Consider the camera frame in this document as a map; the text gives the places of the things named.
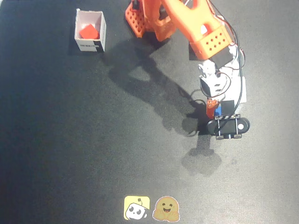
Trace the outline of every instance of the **white box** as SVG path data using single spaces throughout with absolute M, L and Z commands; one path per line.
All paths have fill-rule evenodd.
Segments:
M 87 25 L 92 24 L 100 33 L 99 39 L 83 39 L 79 34 L 80 30 Z M 77 8 L 76 25 L 75 25 L 75 40 L 81 51 L 105 51 L 106 43 L 106 22 L 102 11 L 82 11 Z

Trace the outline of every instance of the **yellow logo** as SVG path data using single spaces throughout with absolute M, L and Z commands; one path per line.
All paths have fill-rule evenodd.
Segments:
M 146 196 L 126 196 L 123 216 L 126 220 L 146 218 L 150 209 L 150 198 Z

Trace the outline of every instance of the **black cable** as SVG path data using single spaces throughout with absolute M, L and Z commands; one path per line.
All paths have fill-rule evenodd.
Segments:
M 224 122 L 223 125 L 221 125 L 219 128 L 216 126 L 214 134 L 218 133 L 228 122 L 228 120 L 235 114 L 235 111 L 237 110 L 241 98 L 242 98 L 242 93 L 243 93 L 243 73 L 242 73 L 242 62 L 241 62 L 241 50 L 240 50 L 240 41 L 239 41 L 239 37 L 238 34 L 236 33 L 235 29 L 230 25 L 230 23 L 225 19 L 225 17 L 221 14 L 221 12 L 218 10 L 218 8 L 211 2 L 211 4 L 213 5 L 213 7 L 217 10 L 217 12 L 224 18 L 224 22 L 226 22 L 229 26 L 229 28 L 233 31 L 233 36 L 235 37 L 236 40 L 236 44 L 238 47 L 238 61 L 239 61 L 239 68 L 240 68 L 240 79 L 241 79 L 241 89 L 240 89 L 240 95 L 238 98 L 238 101 L 235 105 L 234 111 L 232 112 L 232 114 L 228 117 L 228 119 Z

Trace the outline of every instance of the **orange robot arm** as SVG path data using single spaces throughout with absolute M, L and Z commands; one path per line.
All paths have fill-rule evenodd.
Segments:
M 231 38 L 225 26 L 215 17 L 209 0 L 193 0 L 193 8 L 182 0 L 132 0 L 139 2 L 138 10 L 131 2 L 126 19 L 137 37 L 146 31 L 154 31 L 159 41 L 169 38 L 178 28 L 189 40 L 195 55 L 206 60 L 227 47 Z M 160 7 L 168 16 L 160 19 Z M 205 26 L 207 32 L 201 33 Z

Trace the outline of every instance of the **blue block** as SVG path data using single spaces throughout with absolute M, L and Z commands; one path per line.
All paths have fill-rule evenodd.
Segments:
M 219 106 L 214 113 L 215 116 L 220 116 L 221 115 L 221 106 Z

